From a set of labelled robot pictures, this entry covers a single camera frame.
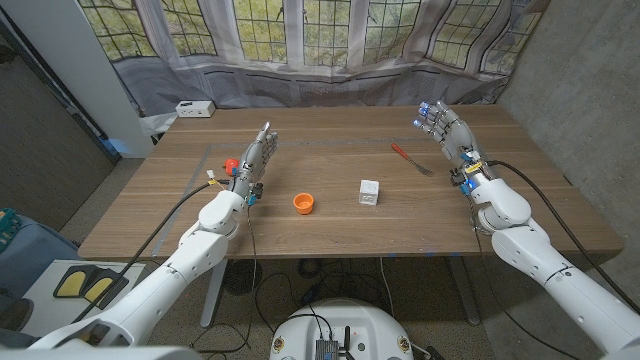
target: orange cup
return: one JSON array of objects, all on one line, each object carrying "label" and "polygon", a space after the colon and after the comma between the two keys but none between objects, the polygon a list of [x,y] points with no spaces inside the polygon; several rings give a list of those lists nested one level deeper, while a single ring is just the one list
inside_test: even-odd
[{"label": "orange cup", "polygon": [[313,196],[307,193],[300,193],[293,198],[293,205],[300,215],[307,215],[313,208]]}]

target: white curtain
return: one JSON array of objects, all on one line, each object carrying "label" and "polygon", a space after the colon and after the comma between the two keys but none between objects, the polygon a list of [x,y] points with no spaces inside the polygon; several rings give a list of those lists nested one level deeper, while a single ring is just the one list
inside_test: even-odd
[{"label": "white curtain", "polygon": [[540,14],[527,0],[79,0],[141,116],[492,103]]}]

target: window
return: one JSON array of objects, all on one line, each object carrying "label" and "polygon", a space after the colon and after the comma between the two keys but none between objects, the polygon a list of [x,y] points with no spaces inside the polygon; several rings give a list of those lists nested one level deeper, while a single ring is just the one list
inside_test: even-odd
[{"label": "window", "polygon": [[500,0],[460,0],[438,33],[431,59],[460,69],[467,65],[471,44],[480,36]]},{"label": "window", "polygon": [[305,65],[347,66],[349,0],[305,0]]},{"label": "window", "polygon": [[244,58],[287,62],[282,0],[234,0]]},{"label": "window", "polygon": [[524,43],[540,19],[540,14],[523,14],[522,9],[525,5],[526,2],[516,4],[514,1],[512,13],[520,14],[520,16],[515,22],[509,23],[510,27],[507,32],[489,49],[482,66],[483,71],[502,75],[511,74],[518,53],[522,50]]},{"label": "window", "polygon": [[133,0],[79,0],[102,49],[111,61],[156,56]]},{"label": "window", "polygon": [[197,0],[162,0],[162,8],[178,54],[216,55],[216,47]]},{"label": "window", "polygon": [[413,31],[419,7],[419,0],[369,2],[364,65],[402,56],[402,48]]}]

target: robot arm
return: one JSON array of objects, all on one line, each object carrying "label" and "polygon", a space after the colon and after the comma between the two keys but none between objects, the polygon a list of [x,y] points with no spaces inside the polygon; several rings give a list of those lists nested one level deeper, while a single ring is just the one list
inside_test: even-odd
[{"label": "robot arm", "polygon": [[456,166],[452,183],[479,207],[474,223],[492,235],[496,254],[542,285],[605,354],[634,345],[640,316],[553,248],[529,203],[483,161],[466,123],[440,101],[422,103],[419,113],[422,121],[414,125],[433,136]]},{"label": "robot arm", "polygon": [[242,168],[227,190],[200,210],[198,221],[182,235],[167,261],[108,310],[53,331],[29,349],[87,345],[79,339],[90,339],[100,347],[144,344],[187,285],[224,258],[239,228],[238,218],[245,214],[256,190],[261,190],[256,183],[276,146],[277,134],[269,134],[267,123],[243,155]]}]

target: robot finger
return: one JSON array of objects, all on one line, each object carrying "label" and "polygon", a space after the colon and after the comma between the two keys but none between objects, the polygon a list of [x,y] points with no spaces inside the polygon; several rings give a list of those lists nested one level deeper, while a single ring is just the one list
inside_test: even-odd
[{"label": "robot finger", "polygon": [[256,142],[262,143],[267,139],[267,135],[269,134],[269,129],[271,128],[271,124],[269,124],[269,122],[267,121],[266,124],[264,124],[264,127],[262,128],[262,130],[260,130],[260,132],[258,132],[258,136],[256,136]]}]

